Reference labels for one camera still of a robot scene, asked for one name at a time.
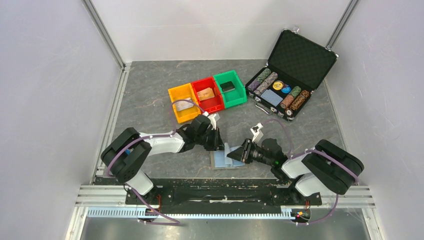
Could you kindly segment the grey card holder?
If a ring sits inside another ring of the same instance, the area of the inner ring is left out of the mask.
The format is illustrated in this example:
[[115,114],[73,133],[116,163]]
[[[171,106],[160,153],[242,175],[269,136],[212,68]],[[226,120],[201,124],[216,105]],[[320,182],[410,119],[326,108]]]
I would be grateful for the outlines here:
[[247,168],[245,163],[234,160],[227,157],[227,154],[238,149],[239,146],[230,147],[227,142],[224,143],[224,150],[217,150],[210,152],[210,161],[212,170],[223,170],[223,169],[245,169]]

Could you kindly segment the tan card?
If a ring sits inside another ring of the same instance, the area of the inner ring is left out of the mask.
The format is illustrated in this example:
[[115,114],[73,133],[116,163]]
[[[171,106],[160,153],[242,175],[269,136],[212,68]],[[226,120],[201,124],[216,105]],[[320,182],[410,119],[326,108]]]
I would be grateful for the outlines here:
[[215,97],[214,90],[211,87],[202,89],[197,92],[197,97],[200,102],[212,99]]

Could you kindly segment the white credit card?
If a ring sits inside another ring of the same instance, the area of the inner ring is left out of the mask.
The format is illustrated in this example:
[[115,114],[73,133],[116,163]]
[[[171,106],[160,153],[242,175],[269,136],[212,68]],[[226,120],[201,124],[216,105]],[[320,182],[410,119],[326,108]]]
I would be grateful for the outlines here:
[[174,106],[175,106],[177,112],[181,112],[183,110],[187,110],[187,109],[194,107],[194,105],[185,104],[184,102],[183,103],[176,102],[174,104]]

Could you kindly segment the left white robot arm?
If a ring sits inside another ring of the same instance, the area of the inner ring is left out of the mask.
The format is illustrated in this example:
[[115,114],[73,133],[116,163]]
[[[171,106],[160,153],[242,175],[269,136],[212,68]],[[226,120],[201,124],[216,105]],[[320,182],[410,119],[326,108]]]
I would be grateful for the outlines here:
[[220,135],[217,113],[203,113],[191,123],[166,133],[138,132],[125,129],[100,155],[106,165],[104,174],[137,191],[145,204],[153,203],[157,190],[153,181],[142,171],[145,160],[154,155],[179,154],[202,146],[206,151],[221,151],[224,143]]

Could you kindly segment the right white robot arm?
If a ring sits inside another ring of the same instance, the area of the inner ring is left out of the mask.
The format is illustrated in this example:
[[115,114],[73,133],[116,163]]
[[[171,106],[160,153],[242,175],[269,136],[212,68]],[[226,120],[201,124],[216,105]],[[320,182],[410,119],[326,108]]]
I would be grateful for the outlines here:
[[266,138],[260,145],[247,138],[227,157],[244,164],[258,162],[270,166],[278,180],[293,184],[288,196],[295,204],[325,190],[344,195],[359,182],[365,169],[357,157],[326,139],[302,153],[287,156],[274,138]]

